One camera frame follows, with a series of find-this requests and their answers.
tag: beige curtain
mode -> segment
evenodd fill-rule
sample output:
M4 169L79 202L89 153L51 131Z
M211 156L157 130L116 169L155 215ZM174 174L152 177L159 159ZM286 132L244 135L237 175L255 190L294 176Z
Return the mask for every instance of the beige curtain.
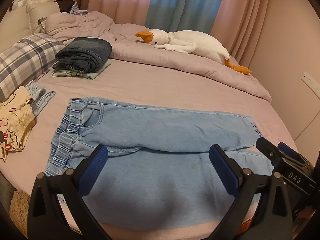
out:
M222 0L211 35L240 65L248 66L256 48L268 0Z

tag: jeans pocket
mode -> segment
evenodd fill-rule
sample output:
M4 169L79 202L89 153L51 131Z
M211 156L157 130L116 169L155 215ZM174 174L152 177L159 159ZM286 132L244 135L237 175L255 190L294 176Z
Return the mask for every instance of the jeans pocket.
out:
M81 129L92 128L101 123L103 118L103 104L85 102L81 111Z

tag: dark clothing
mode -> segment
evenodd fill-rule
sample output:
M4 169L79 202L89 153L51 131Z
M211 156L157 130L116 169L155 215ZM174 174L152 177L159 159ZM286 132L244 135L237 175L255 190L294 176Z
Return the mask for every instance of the dark clothing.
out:
M95 73L107 61L112 47L98 38L78 37L56 54L56 70L69 69L78 73Z
M55 1L60 8L60 12L67 12L69 13L73 5L75 4L75 1L73 0L56 0Z

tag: folded light blue jeans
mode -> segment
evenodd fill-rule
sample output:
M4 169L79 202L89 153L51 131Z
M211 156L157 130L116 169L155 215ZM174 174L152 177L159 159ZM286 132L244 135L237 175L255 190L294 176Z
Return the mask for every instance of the folded light blue jeans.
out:
M49 90L44 86L37 85L31 80L25 88L32 96L33 100L30 103L32 108L32 113L35 117L40 114L42 109L48 104L48 102L56 94L54 90Z
M103 144L109 159L83 198L100 223L135 230L187 227L220 220L234 200L210 163L210 146L219 144L242 168L270 175L270 161L245 149L261 136L249 116L73 98L45 172L76 168Z

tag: power outlet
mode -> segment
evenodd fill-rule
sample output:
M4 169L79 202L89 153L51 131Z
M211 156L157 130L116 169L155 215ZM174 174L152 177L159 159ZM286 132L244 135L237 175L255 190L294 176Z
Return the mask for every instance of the power outlet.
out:
M303 73L301 80L305 82L320 99L320 85L307 72Z

